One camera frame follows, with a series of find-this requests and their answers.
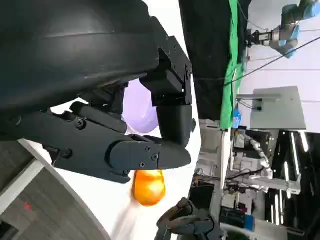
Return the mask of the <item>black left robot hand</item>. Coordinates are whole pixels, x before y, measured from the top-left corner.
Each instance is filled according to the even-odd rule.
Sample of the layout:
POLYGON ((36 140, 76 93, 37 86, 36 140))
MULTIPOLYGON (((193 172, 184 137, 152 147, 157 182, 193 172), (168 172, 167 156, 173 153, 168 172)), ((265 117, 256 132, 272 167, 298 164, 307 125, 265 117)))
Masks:
POLYGON ((192 65, 141 0, 3 0, 0 137, 47 150, 56 168, 125 184, 135 170, 191 163, 192 65), (160 137, 127 134, 129 82, 160 137))

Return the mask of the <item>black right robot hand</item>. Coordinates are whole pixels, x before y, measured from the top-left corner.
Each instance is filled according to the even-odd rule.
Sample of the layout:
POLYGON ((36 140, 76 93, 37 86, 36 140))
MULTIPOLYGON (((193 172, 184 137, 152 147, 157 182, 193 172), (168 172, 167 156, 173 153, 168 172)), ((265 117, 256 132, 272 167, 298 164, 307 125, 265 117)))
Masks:
POLYGON ((217 220, 185 197, 160 217, 157 227, 156 240, 170 240, 173 234, 182 240, 221 240, 224 237, 217 220))

